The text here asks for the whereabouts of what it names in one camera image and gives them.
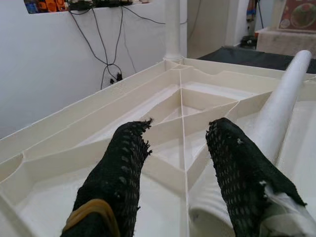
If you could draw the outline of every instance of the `white plastic surface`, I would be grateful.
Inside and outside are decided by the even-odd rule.
[[[250,138],[272,163],[277,160],[311,58],[306,50],[296,54],[254,124]]]
[[[0,140],[1,236],[59,236],[115,129],[148,118],[155,120],[144,138],[154,152],[142,171],[135,236],[233,236],[229,220],[207,214],[227,213],[221,197],[208,193],[218,185],[205,132],[208,122],[227,116],[248,134],[281,72],[183,61],[159,63]],[[309,166],[315,163],[314,110],[316,83],[304,82],[279,164],[316,217]],[[297,155],[303,157],[297,161]]]

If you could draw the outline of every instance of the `wall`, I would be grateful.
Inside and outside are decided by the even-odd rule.
[[[226,46],[237,46],[248,35],[247,8],[249,0],[230,0]]]
[[[198,12],[199,0],[188,0],[188,37]],[[199,58],[221,46],[226,39],[230,0],[201,0],[196,27],[188,39],[188,57]]]
[[[131,9],[163,22],[163,2],[153,0]],[[186,0],[181,0],[181,22],[186,21],[186,7]],[[120,9],[99,8],[95,12],[113,60]],[[76,18],[96,54],[104,59],[92,12]],[[22,0],[3,0],[0,22],[0,138],[99,90],[104,66],[93,58],[69,13],[29,15]],[[162,60],[164,25],[140,19],[127,10],[124,25],[126,44],[137,71]],[[186,27],[181,26],[183,55]],[[123,36],[117,64],[124,77],[134,73]],[[104,85],[109,85],[109,77]]]
[[[279,25],[281,13],[284,9],[285,0],[275,0],[272,10],[271,27],[276,28]]]
[[[262,14],[262,21],[263,26],[268,27],[272,26],[272,13],[273,13],[273,7],[275,4],[275,0],[261,0],[260,1],[260,8],[261,8],[261,14]],[[256,19],[256,27],[255,30],[262,29],[260,15],[259,15],[259,8],[257,7],[257,19]]]

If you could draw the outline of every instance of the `white cylinder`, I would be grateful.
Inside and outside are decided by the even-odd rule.
[[[260,111],[250,135],[250,139],[274,164],[311,58],[312,54],[306,50],[296,54],[277,89]]]
[[[250,138],[273,163],[283,142],[311,57],[309,51],[301,51],[294,57],[255,122]],[[218,236],[234,236],[234,233],[228,232],[232,224],[215,179],[205,181],[197,197],[190,202],[189,215],[199,228],[209,226],[212,231],[219,233]]]
[[[180,0],[165,0],[165,60],[177,61],[182,58],[180,53]]]

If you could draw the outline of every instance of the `black mesh fabric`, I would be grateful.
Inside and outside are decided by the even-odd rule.
[[[206,141],[237,237],[259,236],[262,215],[270,205],[264,192],[266,184],[274,193],[286,193],[305,206],[294,184],[237,125],[227,118],[209,125]]]
[[[142,134],[150,121],[128,122],[114,133],[109,146],[96,167],[78,190],[73,211],[91,199],[103,199],[112,208],[121,237],[132,237],[139,201],[140,174],[151,153]],[[99,214],[91,213],[62,237],[110,237]]]

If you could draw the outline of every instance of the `white plastic tray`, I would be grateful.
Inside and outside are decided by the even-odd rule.
[[[144,137],[154,152],[141,176],[135,236],[233,236],[229,220],[188,215],[191,207],[212,211],[219,200],[203,194],[217,185],[205,131],[209,121],[226,116],[249,133],[281,76],[193,59],[161,62],[0,140],[1,236],[60,236],[78,188],[116,128],[148,118],[154,123]],[[307,81],[278,165],[314,217],[315,119],[316,83]]]

